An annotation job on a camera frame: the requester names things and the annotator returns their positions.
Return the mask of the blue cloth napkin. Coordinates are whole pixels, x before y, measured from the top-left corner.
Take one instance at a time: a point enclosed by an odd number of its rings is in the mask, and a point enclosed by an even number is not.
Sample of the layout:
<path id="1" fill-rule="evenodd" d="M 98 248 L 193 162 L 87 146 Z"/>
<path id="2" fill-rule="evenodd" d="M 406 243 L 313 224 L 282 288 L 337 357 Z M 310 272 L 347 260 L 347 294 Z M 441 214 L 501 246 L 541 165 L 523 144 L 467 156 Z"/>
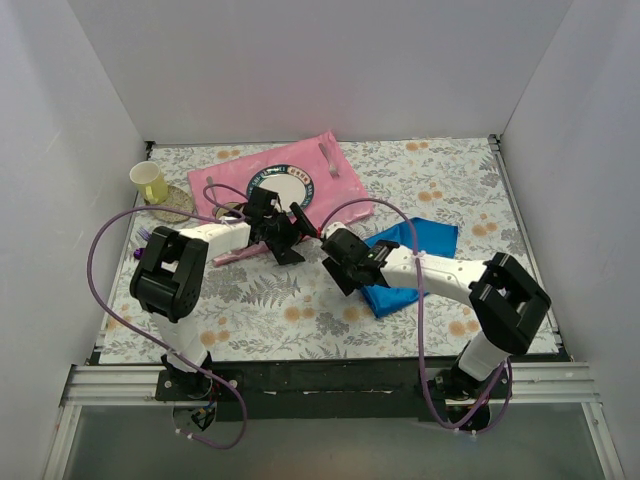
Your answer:
<path id="1" fill-rule="evenodd" d="M 458 227 L 423 218 L 411 219 L 417 232 L 418 248 L 428 254 L 454 258 L 457 248 Z M 400 222 L 364 240 L 372 247 L 379 240 L 388 240 L 406 247 L 413 246 L 410 229 L 406 222 Z M 360 289 L 366 303 L 376 318 L 395 313 L 420 299 L 419 291 L 407 288 L 385 288 L 374 285 Z"/>

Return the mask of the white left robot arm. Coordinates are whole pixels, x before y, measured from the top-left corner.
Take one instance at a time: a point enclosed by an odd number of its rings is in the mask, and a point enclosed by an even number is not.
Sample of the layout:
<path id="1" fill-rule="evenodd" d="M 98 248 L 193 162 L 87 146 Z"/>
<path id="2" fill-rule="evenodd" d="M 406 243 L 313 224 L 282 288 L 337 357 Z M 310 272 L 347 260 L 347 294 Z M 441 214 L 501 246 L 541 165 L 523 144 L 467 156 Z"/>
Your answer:
<path id="1" fill-rule="evenodd" d="M 279 195 L 256 188 L 236 207 L 222 207 L 215 221 L 174 230 L 155 228 L 130 282 L 130 294 L 158 328 L 166 353 L 161 361 L 171 383 L 193 400 L 214 387 L 211 357 L 199 339 L 193 312 L 200 298 L 206 266 L 213 259 L 265 244 L 280 265 L 304 257 L 294 250 L 317 229 L 297 203 L 288 210 Z"/>

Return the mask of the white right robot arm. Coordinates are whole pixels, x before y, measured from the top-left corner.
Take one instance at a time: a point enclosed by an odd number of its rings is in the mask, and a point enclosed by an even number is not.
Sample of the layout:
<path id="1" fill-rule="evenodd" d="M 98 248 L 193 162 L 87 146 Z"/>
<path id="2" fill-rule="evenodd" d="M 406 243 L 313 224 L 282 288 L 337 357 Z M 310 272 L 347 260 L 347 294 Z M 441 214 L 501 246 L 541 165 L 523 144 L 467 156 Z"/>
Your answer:
<path id="1" fill-rule="evenodd" d="M 346 295 L 372 286 L 423 289 L 475 312 L 480 331 L 441 382 L 455 396 L 479 395 L 503 361 L 526 354 L 551 307 L 545 290 L 506 253 L 471 261 L 414 253 L 387 240 L 369 246 L 341 223 L 323 232 L 321 248 L 325 269 Z"/>

